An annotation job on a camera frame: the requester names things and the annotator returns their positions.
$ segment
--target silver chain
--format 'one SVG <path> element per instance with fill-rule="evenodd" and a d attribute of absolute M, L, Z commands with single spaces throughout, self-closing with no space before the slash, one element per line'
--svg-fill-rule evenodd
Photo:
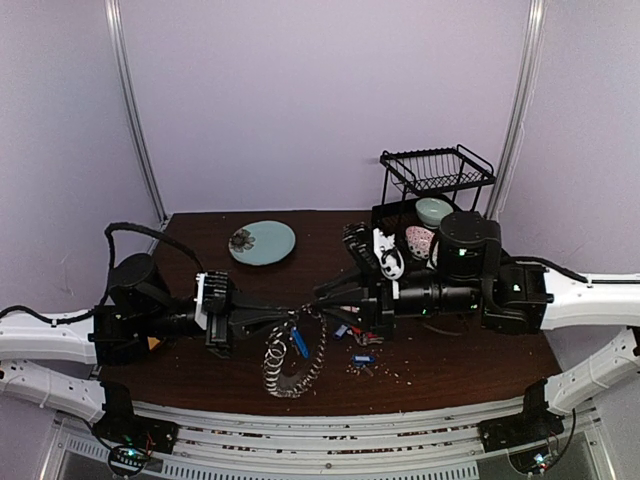
<path fill-rule="evenodd" d="M 284 324 L 271 330 L 267 340 L 267 351 L 264 355 L 262 372 L 264 388 L 274 397 L 298 398 L 313 386 L 324 365 L 324 351 L 327 345 L 327 321 L 323 315 L 311 310 L 308 306 L 303 307 L 302 311 L 319 321 L 321 328 L 320 340 L 315 348 L 313 357 L 307 362 L 306 367 L 295 375 L 287 377 L 282 373 L 282 366 L 287 356 L 289 335 L 296 324 L 298 315 L 292 315 Z"/>

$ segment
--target white wall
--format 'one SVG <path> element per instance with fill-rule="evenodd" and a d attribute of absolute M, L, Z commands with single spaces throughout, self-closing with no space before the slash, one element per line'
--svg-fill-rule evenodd
<path fill-rule="evenodd" d="M 111 221 L 154 225 L 104 2 L 0 3 L 0 307 L 87 308 Z M 120 258 L 148 242 L 119 237 Z M 0 476 L 34 478 L 53 413 L 0 400 Z"/>
<path fill-rule="evenodd" d="M 122 18 L 171 212 L 371 208 L 382 150 L 498 161 L 526 0 L 131 0 Z"/>
<path fill-rule="evenodd" d="M 540 76 L 500 216 L 506 248 L 579 271 L 640 272 L 640 3 L 550 2 Z M 563 367 L 618 329 L 549 335 Z M 640 380 L 597 398 L 620 478 L 638 478 Z"/>

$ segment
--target vertical metal pole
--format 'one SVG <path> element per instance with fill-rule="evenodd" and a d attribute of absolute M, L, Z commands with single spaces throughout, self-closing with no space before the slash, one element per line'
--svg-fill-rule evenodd
<path fill-rule="evenodd" d="M 164 205 L 162 204 L 158 184 L 153 174 L 153 168 L 151 167 L 149 151 L 147 150 L 147 144 L 144 140 L 144 135 L 142 134 L 142 124 L 140 122 L 140 114 L 138 112 L 138 106 L 133 92 L 133 83 L 131 81 L 131 72 L 129 70 L 129 61 L 127 59 L 127 49 L 124 43 L 124 32 L 122 30 L 122 20 L 120 18 L 120 2 L 119 0 L 105 0 L 105 7 L 107 10 L 107 25 L 109 26 L 109 34 L 111 35 L 113 51 L 116 56 L 122 95 L 125 101 L 129 128 L 131 130 L 131 136 L 133 137 L 138 163 L 140 164 L 142 178 L 149 196 L 151 197 L 151 202 L 153 203 L 156 216 L 158 217 L 158 221 L 162 224 L 166 222 L 168 217 L 167 212 L 164 209 Z"/>
<path fill-rule="evenodd" d="M 522 51 L 520 76 L 516 96 L 509 120 L 509 129 L 505 138 L 500 165 L 496 174 L 496 183 L 487 205 L 486 217 L 498 220 L 500 212 L 509 194 L 509 186 L 520 153 L 523 140 L 523 123 L 527 106 L 533 99 L 535 80 L 540 64 L 542 37 L 547 0 L 531 0 L 529 7 L 529 24 Z"/>

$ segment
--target dark brown tabletop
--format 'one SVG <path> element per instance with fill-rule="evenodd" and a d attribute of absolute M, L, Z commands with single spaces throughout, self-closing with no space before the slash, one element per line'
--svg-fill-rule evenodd
<path fill-rule="evenodd" d="M 285 305 L 301 305 L 312 299 L 315 285 L 353 266 L 342 246 L 342 227 L 368 218 L 369 212 L 177 214 L 167 233 L 196 250 L 206 269 L 230 271 L 243 291 Z M 267 267 L 235 262 L 227 249 L 229 237 L 247 223 L 267 219 L 293 228 L 294 252 Z M 193 264 L 164 245 L 155 257 L 172 293 L 192 295 Z M 274 398 L 263 390 L 265 336 L 238 343 L 232 360 L 206 351 L 203 339 L 181 339 L 136 364 L 105 367 L 101 378 L 127 385 L 134 400 L 159 405 L 264 415 L 353 415 L 509 399 L 559 372 L 542 334 L 499 335 L 483 330 L 477 318 L 467 319 L 467 328 L 455 317 L 427 322 L 464 334 L 441 335 L 409 319 L 398 322 L 393 342 L 373 348 L 358 347 L 350 337 L 330 339 L 320 378 L 312 391 L 294 400 Z M 354 353 L 376 357 L 373 376 L 358 375 L 350 368 Z"/>

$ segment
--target metal frame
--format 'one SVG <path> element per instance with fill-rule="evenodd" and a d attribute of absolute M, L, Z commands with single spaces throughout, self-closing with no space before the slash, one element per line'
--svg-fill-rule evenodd
<path fill-rule="evenodd" d="M 145 403 L 136 404 L 136 413 L 180 425 L 173 454 L 154 454 L 162 463 L 145 470 L 160 478 L 207 480 L 228 475 L 238 480 L 327 476 L 335 480 L 437 480 L 446 478 L 445 472 L 449 472 L 449 478 L 472 480 L 478 478 L 477 461 L 507 453 L 484 453 L 476 425 L 521 408 L 522 399 L 517 398 L 428 412 L 345 417 L 239 415 Z M 576 431 L 588 432 L 600 480 L 615 480 L 600 419 L 591 402 L 578 409 L 577 419 Z M 570 423 L 571 418 L 567 418 L 562 435 L 565 439 Z M 95 460 L 106 458 L 106 450 L 73 417 L 58 414 L 54 429 L 55 438 L 40 479 L 58 478 L 66 452 Z M 511 449 L 509 453 L 530 447 Z"/>
<path fill-rule="evenodd" d="M 520 154 L 523 140 L 523 124 L 529 103 L 533 99 L 535 81 L 542 51 L 542 38 L 547 0 L 531 0 L 529 7 L 529 23 L 524 40 L 520 75 L 516 96 L 509 120 L 509 128 L 505 138 L 500 164 L 496 175 L 496 183 L 487 204 L 486 217 L 498 220 L 509 195 L 509 187 Z"/>
<path fill-rule="evenodd" d="M 168 217 L 162 203 L 162 198 L 160 197 L 156 178 L 153 174 L 149 151 L 142 132 L 140 113 L 138 112 L 138 105 L 133 92 L 133 82 L 131 80 L 131 71 L 129 70 L 129 60 L 124 41 L 124 31 L 122 29 L 122 19 L 120 17 L 120 1 L 105 0 L 105 7 L 107 13 L 107 25 L 109 27 L 109 34 L 113 44 L 113 51 L 116 56 L 122 95 L 125 101 L 127 119 L 129 121 L 129 128 L 131 130 L 131 136 L 133 137 L 138 163 L 140 165 L 145 186 L 147 187 L 147 192 L 151 197 L 151 202 L 156 216 L 158 221 L 162 224 Z"/>

